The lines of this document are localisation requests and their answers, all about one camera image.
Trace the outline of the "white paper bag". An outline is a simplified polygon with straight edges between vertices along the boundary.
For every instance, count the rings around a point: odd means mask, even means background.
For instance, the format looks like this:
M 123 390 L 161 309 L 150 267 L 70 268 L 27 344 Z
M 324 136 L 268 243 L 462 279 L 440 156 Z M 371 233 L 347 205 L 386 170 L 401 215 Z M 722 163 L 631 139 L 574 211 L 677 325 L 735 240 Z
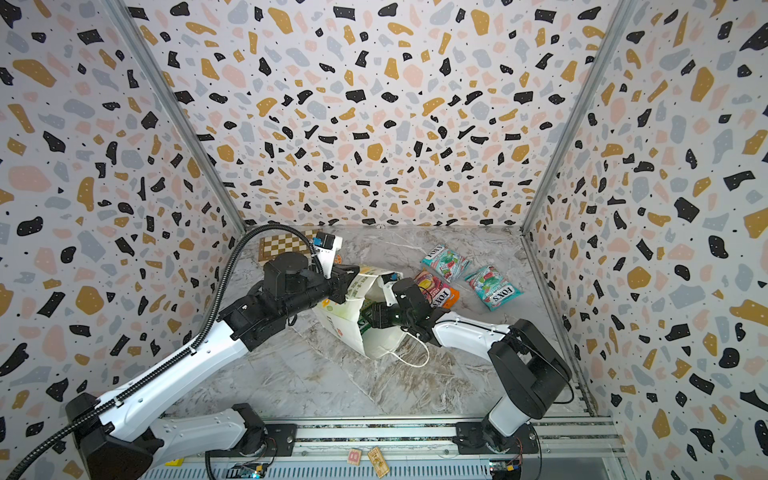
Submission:
M 373 360 L 386 355 L 401 360 L 396 350 L 408 335 L 396 326 L 385 329 L 371 328 L 363 335 L 359 331 L 358 323 L 362 322 L 362 309 L 372 302 L 384 302 L 377 279 L 381 274 L 389 272 L 397 271 L 362 266 L 349 287 L 345 303 L 334 303 L 326 299 L 313 308 L 326 330 L 357 353 Z

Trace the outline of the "orange Fox's fruits candy bag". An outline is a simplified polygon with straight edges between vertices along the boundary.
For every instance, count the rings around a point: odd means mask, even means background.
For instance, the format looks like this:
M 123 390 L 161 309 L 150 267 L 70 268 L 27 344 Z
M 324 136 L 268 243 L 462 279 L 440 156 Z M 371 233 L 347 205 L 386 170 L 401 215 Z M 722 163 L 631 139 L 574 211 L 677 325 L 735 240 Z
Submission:
M 458 290 L 426 270 L 417 274 L 414 282 L 432 307 L 451 309 L 460 298 Z

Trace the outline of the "teal Fox's candy bag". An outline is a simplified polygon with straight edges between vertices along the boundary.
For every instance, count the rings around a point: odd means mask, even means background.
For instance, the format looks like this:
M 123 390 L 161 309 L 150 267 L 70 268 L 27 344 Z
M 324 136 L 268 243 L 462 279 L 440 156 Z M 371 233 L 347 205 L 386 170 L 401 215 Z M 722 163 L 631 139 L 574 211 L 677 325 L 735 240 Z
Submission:
M 483 304 L 491 311 L 519 297 L 522 291 L 493 265 L 479 268 L 465 278 Z
M 452 282 L 461 276 L 471 261 L 445 245 L 437 245 L 421 260 L 421 263 L 443 280 Z

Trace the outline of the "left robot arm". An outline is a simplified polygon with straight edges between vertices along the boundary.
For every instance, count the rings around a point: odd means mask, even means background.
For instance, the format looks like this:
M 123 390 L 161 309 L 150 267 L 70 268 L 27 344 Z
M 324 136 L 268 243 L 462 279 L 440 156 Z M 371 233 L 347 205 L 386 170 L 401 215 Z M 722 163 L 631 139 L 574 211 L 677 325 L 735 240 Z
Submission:
M 197 336 L 164 363 L 100 397 L 81 394 L 66 407 L 74 442 L 92 479 L 137 479 L 171 460 L 209 451 L 242 456 L 276 448 L 246 403 L 219 413 L 166 419 L 168 407 L 208 377 L 254 351 L 301 312 L 326 299 L 342 303 L 360 269 L 332 264 L 319 273 L 299 253 L 264 266 L 264 277 L 226 307 L 206 336 Z

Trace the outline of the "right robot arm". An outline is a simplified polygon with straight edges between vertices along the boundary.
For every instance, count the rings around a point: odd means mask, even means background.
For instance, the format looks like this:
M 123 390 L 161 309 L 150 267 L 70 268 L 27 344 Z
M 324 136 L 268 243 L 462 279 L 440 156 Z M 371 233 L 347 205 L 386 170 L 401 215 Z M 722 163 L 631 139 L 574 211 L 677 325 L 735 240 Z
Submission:
M 530 321 L 488 324 L 433 307 L 412 278 L 394 283 L 391 301 L 366 301 L 363 322 L 373 329 L 397 327 L 415 339 L 488 361 L 504 395 L 480 422 L 459 422 L 452 439 L 461 454 L 523 452 L 540 420 L 565 391 L 572 373 L 561 355 Z

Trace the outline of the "wooden chessboard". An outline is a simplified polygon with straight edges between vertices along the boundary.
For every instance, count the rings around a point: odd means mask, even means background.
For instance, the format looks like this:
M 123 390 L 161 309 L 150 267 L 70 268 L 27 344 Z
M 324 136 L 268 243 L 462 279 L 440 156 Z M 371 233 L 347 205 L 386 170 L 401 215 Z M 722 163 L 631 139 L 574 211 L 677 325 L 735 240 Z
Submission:
M 292 233 L 281 233 L 259 239 L 258 262 L 264 264 L 287 252 L 297 252 L 309 257 L 307 244 Z

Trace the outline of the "pink letter block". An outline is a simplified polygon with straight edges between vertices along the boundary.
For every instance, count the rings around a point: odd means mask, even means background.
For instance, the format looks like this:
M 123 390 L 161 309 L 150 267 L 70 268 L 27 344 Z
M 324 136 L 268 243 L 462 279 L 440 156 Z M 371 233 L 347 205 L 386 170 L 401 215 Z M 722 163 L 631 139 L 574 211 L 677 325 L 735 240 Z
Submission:
M 363 453 L 359 449 L 350 449 L 347 455 L 347 463 L 353 466 L 359 466 L 362 460 Z

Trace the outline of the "tan wooden card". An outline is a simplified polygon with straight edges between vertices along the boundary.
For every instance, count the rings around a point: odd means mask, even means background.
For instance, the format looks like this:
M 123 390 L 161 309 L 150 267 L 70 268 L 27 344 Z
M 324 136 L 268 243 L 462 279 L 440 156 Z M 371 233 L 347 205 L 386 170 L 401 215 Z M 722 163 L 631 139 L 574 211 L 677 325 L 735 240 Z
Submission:
M 379 479 L 384 478 L 390 474 L 390 467 L 383 456 L 379 447 L 374 447 L 367 452 L 369 461 L 372 464 L 373 470 Z

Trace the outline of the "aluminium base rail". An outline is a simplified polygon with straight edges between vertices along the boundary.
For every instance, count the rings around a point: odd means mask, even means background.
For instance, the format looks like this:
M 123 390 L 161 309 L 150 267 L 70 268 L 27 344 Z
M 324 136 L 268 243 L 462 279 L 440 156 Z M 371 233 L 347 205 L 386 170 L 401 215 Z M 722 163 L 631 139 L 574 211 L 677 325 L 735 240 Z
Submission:
M 163 464 L 148 479 L 379 479 L 367 452 L 379 447 L 390 474 L 382 479 L 631 479 L 628 456 L 611 420 L 548 416 L 529 425 L 523 452 L 461 454 L 459 422 L 477 418 L 363 417 L 271 422 L 276 448 L 247 457 L 196 454 L 180 467 Z M 363 456 L 349 465 L 350 449 Z

